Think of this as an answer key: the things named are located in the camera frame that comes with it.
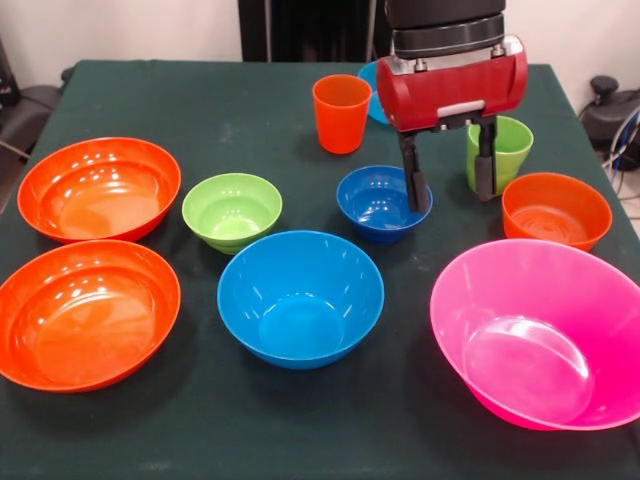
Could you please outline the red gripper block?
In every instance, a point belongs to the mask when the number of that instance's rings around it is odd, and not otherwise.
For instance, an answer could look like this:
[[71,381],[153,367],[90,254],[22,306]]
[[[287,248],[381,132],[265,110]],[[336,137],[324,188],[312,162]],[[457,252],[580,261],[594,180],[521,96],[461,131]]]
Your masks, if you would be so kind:
[[392,55],[378,61],[378,96],[389,123],[399,131],[410,211],[429,207],[416,137],[450,117],[486,117],[469,128],[470,165],[479,199],[488,201],[496,195],[497,117],[493,115],[519,105],[527,79],[527,55],[520,42],[426,59]]

